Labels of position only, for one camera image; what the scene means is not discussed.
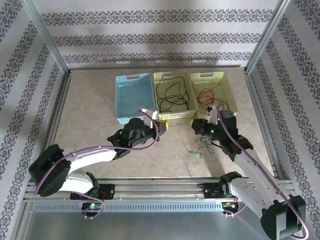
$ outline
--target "table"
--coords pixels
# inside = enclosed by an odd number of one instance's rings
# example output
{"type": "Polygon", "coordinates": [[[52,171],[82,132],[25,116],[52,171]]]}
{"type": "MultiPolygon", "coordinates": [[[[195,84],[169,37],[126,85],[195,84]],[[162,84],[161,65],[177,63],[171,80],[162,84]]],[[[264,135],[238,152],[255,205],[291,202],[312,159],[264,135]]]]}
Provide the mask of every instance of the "table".
{"type": "MultiPolygon", "coordinates": [[[[253,145],[261,161],[272,172],[262,133],[241,67],[184,68],[192,73],[225,72],[238,106],[236,115],[239,134],[253,145]]],[[[113,135],[123,125],[115,117],[115,77],[138,73],[174,71],[174,68],[73,70],[55,143],[63,149],[96,145],[113,135]]],[[[188,123],[190,118],[174,119],[169,125],[188,123]]],[[[160,141],[144,151],[132,151],[126,157],[89,165],[78,170],[96,178],[129,177],[219,177],[237,171],[246,175],[219,148],[215,154],[202,149],[203,144],[189,125],[169,127],[160,141]]]]}

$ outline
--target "blue plastic basket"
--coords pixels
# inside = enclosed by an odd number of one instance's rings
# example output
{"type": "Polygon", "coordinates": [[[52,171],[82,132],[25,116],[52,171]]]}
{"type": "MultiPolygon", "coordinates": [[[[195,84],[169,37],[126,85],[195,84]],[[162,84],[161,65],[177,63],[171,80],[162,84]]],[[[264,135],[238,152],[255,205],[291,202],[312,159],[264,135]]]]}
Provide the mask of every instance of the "blue plastic basket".
{"type": "Polygon", "coordinates": [[[141,108],[156,108],[150,73],[117,76],[115,78],[115,116],[120,124],[141,117],[141,108]]]}

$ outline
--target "plastic basket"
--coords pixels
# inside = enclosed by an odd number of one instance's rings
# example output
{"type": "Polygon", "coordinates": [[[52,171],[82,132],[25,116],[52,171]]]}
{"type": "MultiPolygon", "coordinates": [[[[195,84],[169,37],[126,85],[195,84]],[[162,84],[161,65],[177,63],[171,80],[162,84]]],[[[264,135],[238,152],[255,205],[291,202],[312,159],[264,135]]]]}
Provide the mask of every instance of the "plastic basket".
{"type": "Polygon", "coordinates": [[[120,124],[142,117],[141,108],[155,108],[155,94],[150,73],[115,78],[115,116],[120,124]]]}
{"type": "MultiPolygon", "coordinates": [[[[185,81],[185,88],[186,92],[189,95],[189,110],[187,110],[187,106],[185,104],[183,105],[172,105],[172,107],[169,109],[171,112],[163,112],[159,113],[159,118],[161,120],[169,120],[169,119],[181,119],[181,118],[188,118],[188,117],[193,117],[196,113],[197,110],[197,105],[196,105],[196,100],[193,95],[192,87],[191,87],[191,82],[189,78],[189,73],[187,70],[177,70],[177,71],[168,71],[168,72],[156,72],[153,74],[153,82],[154,82],[154,92],[155,92],[155,99],[156,99],[156,106],[158,109],[158,99],[160,97],[163,97],[165,95],[165,91],[174,83],[181,83],[183,79],[181,78],[174,78],[174,77],[183,77],[185,81]]],[[[166,95],[178,95],[178,88],[173,87],[170,88],[166,95]]],[[[169,102],[163,102],[161,104],[162,107],[164,108],[169,108],[170,107],[169,102]]]]}
{"type": "MultiPolygon", "coordinates": [[[[214,97],[227,102],[229,105],[229,110],[233,111],[234,114],[238,112],[234,95],[228,83],[227,76],[223,71],[194,73],[190,75],[190,78],[191,78],[191,83],[194,84],[195,89],[198,90],[199,92],[201,92],[206,88],[212,89],[217,85],[219,85],[213,89],[214,97]]],[[[195,93],[195,91],[193,90],[192,92],[193,92],[194,98],[196,99],[196,96],[198,96],[198,93],[195,93]]],[[[207,115],[207,111],[201,107],[200,103],[197,103],[196,117],[198,119],[209,118],[209,116],[207,115]]]]}

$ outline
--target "patterned wallpaper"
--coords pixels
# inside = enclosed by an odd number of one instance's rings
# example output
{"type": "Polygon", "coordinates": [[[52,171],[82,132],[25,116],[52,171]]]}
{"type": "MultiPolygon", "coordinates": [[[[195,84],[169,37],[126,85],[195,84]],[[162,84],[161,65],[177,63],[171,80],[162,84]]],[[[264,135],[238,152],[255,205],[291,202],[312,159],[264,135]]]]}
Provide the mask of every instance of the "patterned wallpaper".
{"type": "Polygon", "coordinates": [[[277,0],[35,0],[69,68],[245,66],[277,0]]]}
{"type": "Polygon", "coordinates": [[[306,201],[309,239],[320,239],[319,19],[319,1],[292,1],[251,73],[282,170],[306,201]]]}
{"type": "Polygon", "coordinates": [[[10,239],[63,73],[19,0],[0,0],[0,240],[10,239]]]}

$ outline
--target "robotic arm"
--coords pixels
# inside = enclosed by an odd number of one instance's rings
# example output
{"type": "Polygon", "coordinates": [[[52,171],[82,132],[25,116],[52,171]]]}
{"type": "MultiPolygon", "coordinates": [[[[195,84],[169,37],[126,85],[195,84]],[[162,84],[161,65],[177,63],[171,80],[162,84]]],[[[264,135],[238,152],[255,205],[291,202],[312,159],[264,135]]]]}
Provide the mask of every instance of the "robotic arm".
{"type": "MultiPolygon", "coordinates": [[[[194,119],[192,129],[198,135],[209,137],[212,142],[219,141],[222,151],[243,169],[249,180],[242,178],[237,172],[230,172],[221,176],[213,189],[201,184],[198,186],[204,188],[204,194],[214,198],[234,196],[241,199],[260,218],[263,230],[272,240],[289,235],[296,237],[294,233],[302,230],[302,227],[306,229],[305,201],[299,195],[290,195],[270,174],[252,144],[238,134],[236,117],[232,111],[219,111],[218,107],[209,109],[209,112],[209,120],[194,119]]],[[[99,200],[100,186],[95,177],[89,172],[78,174],[74,171],[95,163],[122,158],[133,150],[132,147],[144,144],[148,139],[159,141],[159,136],[168,128],[168,122],[153,120],[158,117],[157,110],[144,109],[143,114],[144,120],[132,118],[123,129],[108,137],[111,146],[99,143],[98,146],[80,150],[63,150],[57,144],[49,146],[29,167],[36,185],[35,193],[46,197],[58,191],[70,191],[99,200]]]]}

